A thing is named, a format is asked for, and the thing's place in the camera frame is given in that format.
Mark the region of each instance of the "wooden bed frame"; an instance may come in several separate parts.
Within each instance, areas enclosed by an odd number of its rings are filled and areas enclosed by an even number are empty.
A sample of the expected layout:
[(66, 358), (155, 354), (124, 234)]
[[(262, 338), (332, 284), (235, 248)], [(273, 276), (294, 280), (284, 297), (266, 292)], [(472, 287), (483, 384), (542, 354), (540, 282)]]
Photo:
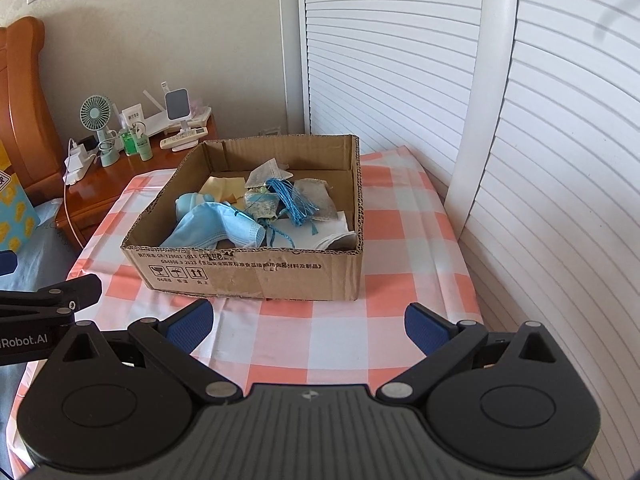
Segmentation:
[(0, 28), (0, 140), (31, 203), (62, 197), (60, 138), (40, 87), (44, 23), (27, 16)]

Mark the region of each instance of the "white remote control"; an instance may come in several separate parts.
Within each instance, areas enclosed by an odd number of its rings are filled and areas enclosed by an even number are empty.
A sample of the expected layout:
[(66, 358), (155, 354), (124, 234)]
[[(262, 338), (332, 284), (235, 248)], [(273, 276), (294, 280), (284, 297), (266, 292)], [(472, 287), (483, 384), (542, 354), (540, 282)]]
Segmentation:
[(205, 137), (207, 135), (209, 135), (209, 131), (206, 128), (194, 128), (193, 130), (180, 132), (179, 134), (172, 137), (162, 139), (160, 141), (160, 148), (162, 148), (163, 150), (168, 150), (169, 148), (174, 148), (175, 146), (180, 146), (181, 144), (186, 144), (187, 142), (193, 142), (194, 140), (197, 140), (200, 137)]

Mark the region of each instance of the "blue gripper pad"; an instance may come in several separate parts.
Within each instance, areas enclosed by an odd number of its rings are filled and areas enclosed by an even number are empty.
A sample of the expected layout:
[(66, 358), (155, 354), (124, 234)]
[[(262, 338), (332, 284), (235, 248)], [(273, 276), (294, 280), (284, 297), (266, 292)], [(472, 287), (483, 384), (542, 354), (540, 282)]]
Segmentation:
[(165, 319), (161, 325), (164, 336), (190, 354), (213, 328), (213, 306), (207, 300), (196, 300)]
[(404, 331), (413, 343), (429, 355), (449, 342), (457, 328), (434, 312), (425, 313), (427, 309), (419, 303), (411, 303), (404, 311)]
[(18, 256), (13, 251), (0, 251), (0, 276), (11, 274), (18, 267)]

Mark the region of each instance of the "red and white tablecloth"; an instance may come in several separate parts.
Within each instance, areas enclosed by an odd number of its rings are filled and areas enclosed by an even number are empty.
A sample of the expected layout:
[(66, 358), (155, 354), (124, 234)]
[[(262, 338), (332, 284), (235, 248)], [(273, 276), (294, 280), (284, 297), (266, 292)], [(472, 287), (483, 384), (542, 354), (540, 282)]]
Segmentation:
[[(149, 290), (120, 250), (122, 239), (175, 170), (135, 177), (84, 248), (69, 277), (95, 273), (100, 301), (76, 319), (102, 330), (164, 319), (193, 298)], [(453, 322), (482, 321), (460, 248), (440, 199), (405, 147), (362, 157), (364, 260), (356, 301), (212, 298), (215, 322), (193, 356), (248, 391), (253, 383), (380, 384), (423, 355), (404, 334), (407, 304), (419, 301)], [(15, 413), (33, 379), (22, 378), (7, 428), (17, 478), (31, 465)]]

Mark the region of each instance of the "cardboard box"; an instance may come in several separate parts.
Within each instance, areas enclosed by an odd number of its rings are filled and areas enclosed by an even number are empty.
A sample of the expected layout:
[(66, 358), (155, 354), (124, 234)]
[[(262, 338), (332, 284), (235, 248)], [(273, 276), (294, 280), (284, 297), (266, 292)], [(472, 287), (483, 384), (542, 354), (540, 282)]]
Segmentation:
[[(248, 177), (275, 157), (292, 180), (321, 178), (358, 241), (351, 251), (293, 249), (159, 249), (174, 230), (175, 200), (197, 192), (210, 176)], [(139, 216), (122, 251), (153, 290), (191, 296), (286, 300), (355, 300), (362, 268), (362, 179), (358, 137), (278, 136), (210, 140), (183, 160), (171, 180)]]

